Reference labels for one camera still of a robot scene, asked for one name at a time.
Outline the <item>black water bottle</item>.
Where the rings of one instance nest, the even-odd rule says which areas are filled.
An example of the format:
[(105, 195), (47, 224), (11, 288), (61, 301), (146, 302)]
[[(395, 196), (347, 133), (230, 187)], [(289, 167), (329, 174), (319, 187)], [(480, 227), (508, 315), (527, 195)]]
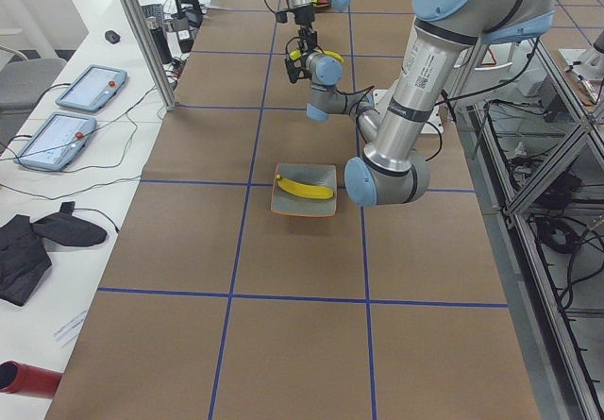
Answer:
[(147, 17), (145, 19), (147, 28), (153, 39), (153, 42), (158, 50), (159, 59), (163, 65), (170, 64), (172, 62), (172, 54), (168, 45), (168, 42), (164, 36), (162, 27), (155, 17)]

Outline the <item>black computer mouse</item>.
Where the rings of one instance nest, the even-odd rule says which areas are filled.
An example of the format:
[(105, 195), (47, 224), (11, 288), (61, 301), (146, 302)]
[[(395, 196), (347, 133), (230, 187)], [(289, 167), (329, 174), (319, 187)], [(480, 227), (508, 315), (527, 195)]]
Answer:
[(108, 30), (105, 32), (105, 39), (111, 43), (111, 44), (115, 44), (117, 42), (119, 42), (121, 40), (120, 35), (115, 32), (114, 30)]

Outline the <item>far blue teach pendant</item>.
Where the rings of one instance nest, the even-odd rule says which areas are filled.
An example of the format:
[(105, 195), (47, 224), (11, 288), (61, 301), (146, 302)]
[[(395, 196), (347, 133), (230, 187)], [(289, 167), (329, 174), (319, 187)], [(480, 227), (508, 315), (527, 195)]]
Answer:
[(127, 72), (92, 64), (56, 100), (66, 109), (97, 112), (126, 84)]

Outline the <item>blue teach pendant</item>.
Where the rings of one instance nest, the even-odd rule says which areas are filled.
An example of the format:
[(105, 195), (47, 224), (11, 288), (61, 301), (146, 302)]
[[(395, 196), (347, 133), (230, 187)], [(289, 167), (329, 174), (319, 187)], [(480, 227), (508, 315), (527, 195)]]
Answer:
[(92, 64), (56, 100), (66, 109), (97, 112), (126, 84), (127, 72)]
[(93, 117), (54, 112), (17, 153), (14, 162), (27, 169), (60, 171), (75, 159), (96, 129)]

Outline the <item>near blue teach pendant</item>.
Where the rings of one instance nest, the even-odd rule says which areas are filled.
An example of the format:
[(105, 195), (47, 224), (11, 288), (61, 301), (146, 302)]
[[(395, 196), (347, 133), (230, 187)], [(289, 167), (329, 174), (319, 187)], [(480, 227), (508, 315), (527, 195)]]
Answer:
[(60, 171), (75, 159), (96, 129), (93, 117), (54, 112), (17, 153), (14, 162), (27, 169)]

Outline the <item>brown paper table mat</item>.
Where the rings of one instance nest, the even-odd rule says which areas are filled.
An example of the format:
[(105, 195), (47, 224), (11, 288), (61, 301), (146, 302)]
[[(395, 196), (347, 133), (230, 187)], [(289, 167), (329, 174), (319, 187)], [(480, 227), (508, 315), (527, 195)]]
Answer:
[(414, 203), (271, 211), (279, 163), (361, 146), (306, 116), (283, 1), (212, 1), (48, 417), (538, 418), (454, 125)]

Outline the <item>black cloth bundle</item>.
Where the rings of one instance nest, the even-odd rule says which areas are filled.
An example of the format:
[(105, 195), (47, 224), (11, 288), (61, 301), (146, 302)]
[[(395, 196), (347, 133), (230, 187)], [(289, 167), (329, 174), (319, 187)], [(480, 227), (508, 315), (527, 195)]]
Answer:
[(22, 307), (52, 262), (43, 241), (68, 247), (103, 243), (108, 233), (100, 226), (73, 216), (75, 203), (32, 222), (16, 214), (1, 226), (1, 298)]

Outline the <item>red cylinder tube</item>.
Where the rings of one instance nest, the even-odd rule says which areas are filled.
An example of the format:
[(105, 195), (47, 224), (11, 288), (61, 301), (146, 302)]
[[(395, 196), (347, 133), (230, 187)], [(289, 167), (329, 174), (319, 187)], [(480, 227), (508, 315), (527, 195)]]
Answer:
[(52, 399), (59, 387), (62, 373), (17, 362), (1, 364), (1, 393)]

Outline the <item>aluminium frame post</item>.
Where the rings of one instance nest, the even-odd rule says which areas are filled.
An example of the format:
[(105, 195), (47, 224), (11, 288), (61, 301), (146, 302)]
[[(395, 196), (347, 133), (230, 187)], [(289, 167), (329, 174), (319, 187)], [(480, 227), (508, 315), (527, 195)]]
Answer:
[(138, 0), (119, 1), (163, 105), (168, 111), (173, 110), (176, 107), (176, 98), (160, 62), (159, 52), (143, 18), (140, 3)]

